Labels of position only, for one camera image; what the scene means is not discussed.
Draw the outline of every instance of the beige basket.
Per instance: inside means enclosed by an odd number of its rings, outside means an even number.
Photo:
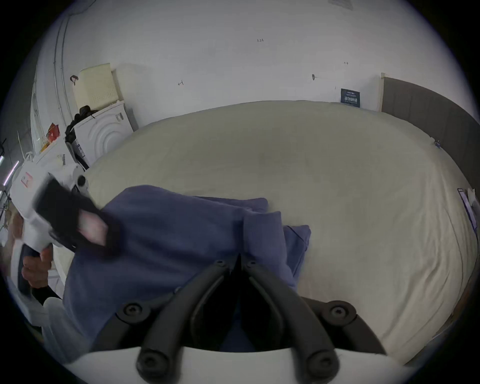
[[[78,109],[103,109],[119,99],[110,63],[81,70],[72,87]]]

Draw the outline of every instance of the headboard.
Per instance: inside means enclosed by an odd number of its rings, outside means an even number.
[[[453,101],[430,89],[382,74],[381,111],[406,120],[440,142],[480,192],[480,124]]]

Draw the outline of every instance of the human hand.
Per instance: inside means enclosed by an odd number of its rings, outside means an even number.
[[[40,253],[40,257],[24,257],[22,276],[28,281],[31,287],[42,288],[48,285],[48,270],[52,267],[52,260],[52,244]]]

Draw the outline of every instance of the beige bed sheet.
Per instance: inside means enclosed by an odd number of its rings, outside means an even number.
[[[384,113],[309,101],[200,111],[140,129],[87,178],[99,206],[139,184],[267,198],[285,224],[312,229],[299,293],[352,303],[401,363],[447,320],[475,263],[457,192],[467,180],[428,135]]]

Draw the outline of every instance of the purple blanket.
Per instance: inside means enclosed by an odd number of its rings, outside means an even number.
[[[282,226],[268,201],[194,197],[141,185],[125,189],[104,210],[125,230],[120,256],[106,261],[78,250],[63,303],[93,341],[126,301],[172,292],[214,260],[249,253],[295,288],[310,228]]]

